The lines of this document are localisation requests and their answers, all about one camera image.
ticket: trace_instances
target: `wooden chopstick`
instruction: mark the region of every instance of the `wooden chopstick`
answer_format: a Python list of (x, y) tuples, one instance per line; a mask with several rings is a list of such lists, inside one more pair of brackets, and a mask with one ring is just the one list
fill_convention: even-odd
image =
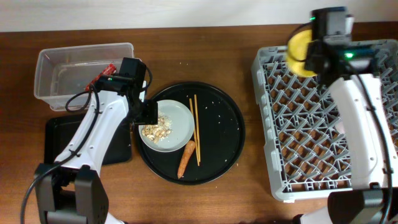
[(199, 135), (199, 119), (198, 119), (197, 95), (195, 94), (193, 97), (195, 99), (195, 114), (197, 116), (197, 141), (198, 141), (199, 162), (201, 162), (201, 159), (200, 159), (200, 135)]
[[(191, 99), (191, 98), (189, 98), (189, 105), (190, 105), (190, 107), (191, 107), (192, 116), (195, 117), (195, 115), (193, 114), (192, 99)], [(199, 164), (199, 150), (198, 150), (197, 131), (196, 131), (195, 123), (193, 123), (193, 138), (194, 138), (194, 140), (195, 140), (196, 152), (197, 152), (197, 161), (198, 161), (198, 166), (199, 166), (199, 165), (200, 165), (200, 164)]]

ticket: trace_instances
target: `carrot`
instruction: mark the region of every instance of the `carrot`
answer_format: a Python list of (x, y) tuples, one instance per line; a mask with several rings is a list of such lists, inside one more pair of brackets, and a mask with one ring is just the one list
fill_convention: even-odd
[(191, 158), (191, 155), (193, 151), (195, 150), (195, 142), (194, 141), (189, 141), (187, 145), (185, 146), (184, 149), (184, 154), (182, 154), (180, 166), (178, 167), (178, 172), (177, 172), (177, 177), (181, 178), (182, 175), (184, 175), (185, 168), (187, 167), (189, 158)]

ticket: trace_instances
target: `green led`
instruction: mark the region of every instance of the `green led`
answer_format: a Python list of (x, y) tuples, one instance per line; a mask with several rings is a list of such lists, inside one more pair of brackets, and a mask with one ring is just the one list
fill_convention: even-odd
[(353, 54), (353, 53), (345, 53), (344, 56), (345, 56), (346, 58), (353, 58), (353, 57), (354, 57), (354, 54)]

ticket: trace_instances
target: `table surface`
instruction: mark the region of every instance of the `table surface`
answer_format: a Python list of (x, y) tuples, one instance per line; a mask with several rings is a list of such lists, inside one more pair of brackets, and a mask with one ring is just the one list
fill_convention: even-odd
[[(152, 70), (151, 96), (177, 82), (201, 81), (229, 94), (246, 125), (238, 162), (203, 185), (177, 185), (156, 176), (132, 145), (133, 160), (104, 166), (109, 211), (129, 223), (274, 223), (326, 205), (326, 199), (278, 202), (271, 195), (261, 115), (250, 74), (258, 49), (284, 45), (296, 25), (178, 29), (74, 30), (0, 33), (0, 217), (17, 223), (21, 201), (43, 160), (44, 127), (52, 111), (33, 95), (42, 49), (130, 42)], [(398, 39), (398, 22), (354, 26), (354, 40)], [(38, 223), (34, 192), (26, 223)]]

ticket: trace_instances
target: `white plate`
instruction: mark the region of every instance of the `white plate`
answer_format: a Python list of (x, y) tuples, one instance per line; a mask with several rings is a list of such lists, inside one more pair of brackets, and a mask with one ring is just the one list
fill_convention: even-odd
[(172, 152), (184, 147), (191, 139), (195, 122), (191, 111), (182, 103), (175, 100), (160, 100), (157, 102), (158, 111), (170, 118), (172, 132), (157, 144), (142, 135), (144, 125), (138, 127), (142, 141), (151, 149), (158, 152)]

